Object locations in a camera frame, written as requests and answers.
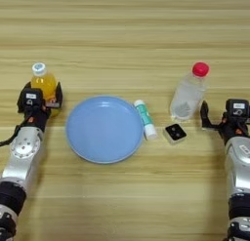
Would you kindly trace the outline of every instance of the orange juice bottle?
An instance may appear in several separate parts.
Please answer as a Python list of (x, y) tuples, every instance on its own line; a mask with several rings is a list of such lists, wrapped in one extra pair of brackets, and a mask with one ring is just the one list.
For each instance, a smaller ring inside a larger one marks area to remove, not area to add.
[(53, 100), (56, 96), (57, 80), (55, 76), (47, 71), (44, 63), (38, 62), (32, 66), (33, 77), (31, 88), (41, 89), (45, 101)]

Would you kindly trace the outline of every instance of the bottle label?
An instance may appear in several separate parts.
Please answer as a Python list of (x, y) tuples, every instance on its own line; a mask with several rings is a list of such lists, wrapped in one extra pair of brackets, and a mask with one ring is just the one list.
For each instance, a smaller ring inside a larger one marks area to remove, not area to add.
[(152, 120), (151, 120), (150, 115), (146, 109), (146, 106), (144, 104), (140, 104), (137, 106), (137, 109), (141, 115), (141, 118), (144, 122), (144, 125), (152, 124)]

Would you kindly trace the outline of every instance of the plastic bottle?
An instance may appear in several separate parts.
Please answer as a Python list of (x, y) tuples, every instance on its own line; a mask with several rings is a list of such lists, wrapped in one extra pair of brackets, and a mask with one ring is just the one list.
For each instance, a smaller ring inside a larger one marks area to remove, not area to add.
[(47, 71), (44, 63), (38, 62), (32, 66), (33, 77), (31, 88), (41, 89), (45, 101), (52, 100), (56, 96), (57, 80), (55, 76)]
[(140, 116), (143, 120), (144, 127), (145, 127), (145, 137), (148, 141), (154, 140), (157, 138), (157, 132), (154, 128), (154, 125), (152, 123), (152, 119), (148, 113), (148, 110), (146, 108), (146, 104), (143, 100), (136, 100), (134, 102), (134, 106), (137, 108), (138, 112), (140, 113)]
[(206, 63), (197, 62), (192, 72), (180, 82), (170, 106), (173, 118), (188, 120), (193, 115), (206, 91), (205, 77), (208, 71)]

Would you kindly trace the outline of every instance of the water bottle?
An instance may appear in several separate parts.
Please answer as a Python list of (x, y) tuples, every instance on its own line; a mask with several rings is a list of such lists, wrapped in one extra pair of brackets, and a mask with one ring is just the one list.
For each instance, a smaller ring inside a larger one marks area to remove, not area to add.
[(53, 100), (56, 96), (57, 80), (55, 76), (47, 71), (44, 63), (38, 62), (32, 66), (33, 77), (31, 88), (41, 89), (45, 101)]
[(170, 106), (173, 118), (188, 120), (191, 118), (206, 91), (205, 77), (209, 66), (204, 62), (197, 62), (192, 72), (180, 82)]

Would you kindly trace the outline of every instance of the black square object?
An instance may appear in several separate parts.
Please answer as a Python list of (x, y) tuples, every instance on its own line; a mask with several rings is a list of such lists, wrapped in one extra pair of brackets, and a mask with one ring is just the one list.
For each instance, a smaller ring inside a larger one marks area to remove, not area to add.
[(166, 127), (164, 132), (165, 132), (164, 134), (166, 138), (171, 143), (180, 141), (181, 139), (187, 136), (187, 134), (184, 132), (184, 130), (181, 128), (179, 124), (174, 124), (174, 125)]

